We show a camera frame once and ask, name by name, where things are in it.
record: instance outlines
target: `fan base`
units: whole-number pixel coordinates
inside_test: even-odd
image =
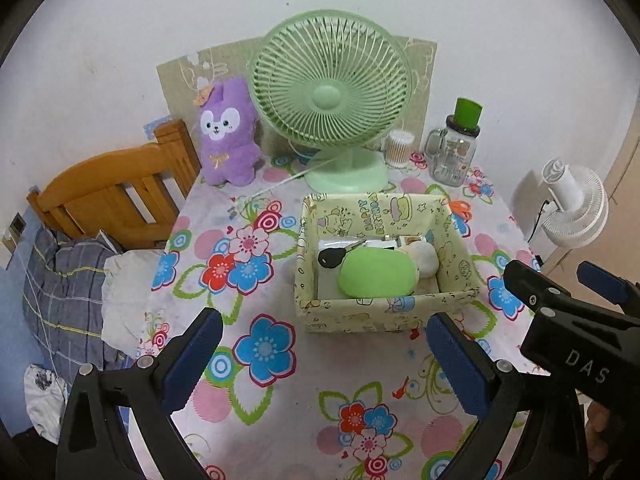
[[[338,154],[337,160],[305,175],[306,183],[315,192],[379,192],[388,183],[389,174],[382,154],[365,148],[322,150],[313,156],[307,167],[313,168]]]

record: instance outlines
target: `white wall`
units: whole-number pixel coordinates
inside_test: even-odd
[[[476,161],[523,229],[551,156],[609,170],[640,57],[601,0],[47,0],[0,69],[0,225],[29,186],[145,141],[142,125],[167,114],[157,64],[322,7],[438,42],[426,129],[458,96],[485,106]]]

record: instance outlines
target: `black car key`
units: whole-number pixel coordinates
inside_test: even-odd
[[[318,253],[318,263],[325,269],[335,269],[342,263],[347,253],[356,247],[360,247],[366,240],[360,240],[354,244],[347,245],[346,247],[330,247],[328,249],[322,249]]]

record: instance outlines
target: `fan center cap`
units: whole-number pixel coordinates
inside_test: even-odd
[[[314,104],[326,112],[337,108],[341,98],[340,91],[331,84],[318,85],[311,93],[311,100]]]

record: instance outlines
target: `storage box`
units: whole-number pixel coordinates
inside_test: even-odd
[[[435,312],[473,301],[481,282],[442,197],[421,194],[312,194],[303,201],[294,293],[309,332],[375,332],[425,325]],[[332,238],[426,236],[440,260],[439,294],[318,300],[318,242]]]

